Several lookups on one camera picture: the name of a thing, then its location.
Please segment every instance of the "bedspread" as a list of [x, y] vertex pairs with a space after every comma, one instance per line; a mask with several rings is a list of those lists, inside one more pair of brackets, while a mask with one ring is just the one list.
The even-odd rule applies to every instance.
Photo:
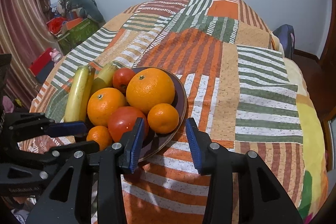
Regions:
[[[301, 216], [308, 222], [316, 214], [327, 191], [319, 120], [299, 68], [283, 58], [278, 39], [244, 1], [153, 0], [130, 7], [57, 64], [31, 112], [60, 122], [77, 67], [90, 64], [98, 72], [110, 61], [176, 74], [199, 129], [231, 151], [258, 152]], [[21, 148], [43, 153], [73, 141], [42, 136]], [[184, 126], [139, 172], [137, 180], [122, 178], [128, 223], [202, 222], [209, 177], [194, 169]], [[234, 188], [237, 223], [235, 174]]]

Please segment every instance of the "tomato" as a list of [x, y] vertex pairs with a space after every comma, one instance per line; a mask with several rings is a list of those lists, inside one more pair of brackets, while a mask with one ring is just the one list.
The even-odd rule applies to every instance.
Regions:
[[114, 142], [119, 142], [121, 136], [131, 131], [135, 125], [137, 117], [145, 121], [145, 138], [148, 134], [149, 125], [146, 116], [137, 108], [131, 106], [119, 107], [113, 112], [108, 121], [109, 132]]
[[118, 69], [112, 78], [112, 84], [115, 89], [120, 90], [122, 93], [126, 92], [128, 83], [134, 77], [135, 72], [129, 68]]

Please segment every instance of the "pink toy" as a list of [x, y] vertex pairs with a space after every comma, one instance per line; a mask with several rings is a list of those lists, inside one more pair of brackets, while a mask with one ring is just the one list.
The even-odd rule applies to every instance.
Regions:
[[51, 56], [51, 60], [55, 62], [55, 65], [63, 57], [63, 54], [59, 50], [57, 50], [55, 48], [49, 54]]

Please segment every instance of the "fruit bowl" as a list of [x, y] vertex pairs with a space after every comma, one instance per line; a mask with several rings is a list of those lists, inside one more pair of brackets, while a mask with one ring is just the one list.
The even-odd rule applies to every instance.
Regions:
[[[139, 73], [142, 70], [148, 69], [149, 67], [138, 67], [138, 68], [132, 68], [132, 70], [135, 73]], [[176, 75], [172, 74], [171, 72], [163, 70], [166, 74], [169, 75], [169, 77], [174, 82], [175, 86], [175, 97], [174, 101], [172, 103], [172, 106], [177, 110], [179, 114], [180, 121], [178, 123], [178, 126], [170, 133], [168, 134], [156, 134], [152, 129], [149, 130], [147, 138], [144, 140], [142, 149], [140, 152], [140, 158], [139, 162], [145, 160], [146, 158], [149, 158], [150, 156], [154, 155], [158, 151], [160, 151], [169, 141], [172, 140], [175, 133], [179, 130], [184, 116], [187, 109], [187, 96], [184, 90], [184, 86], [179, 80], [179, 78], [176, 77]]]

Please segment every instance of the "yellow banana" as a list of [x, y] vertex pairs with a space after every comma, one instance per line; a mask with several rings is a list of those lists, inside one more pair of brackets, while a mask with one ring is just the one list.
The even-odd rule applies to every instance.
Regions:
[[85, 121], [95, 71], [89, 66], [78, 67], [69, 92], [64, 122]]
[[112, 78], [118, 67], [112, 63], [107, 63], [93, 80], [90, 96], [98, 90], [112, 87]]

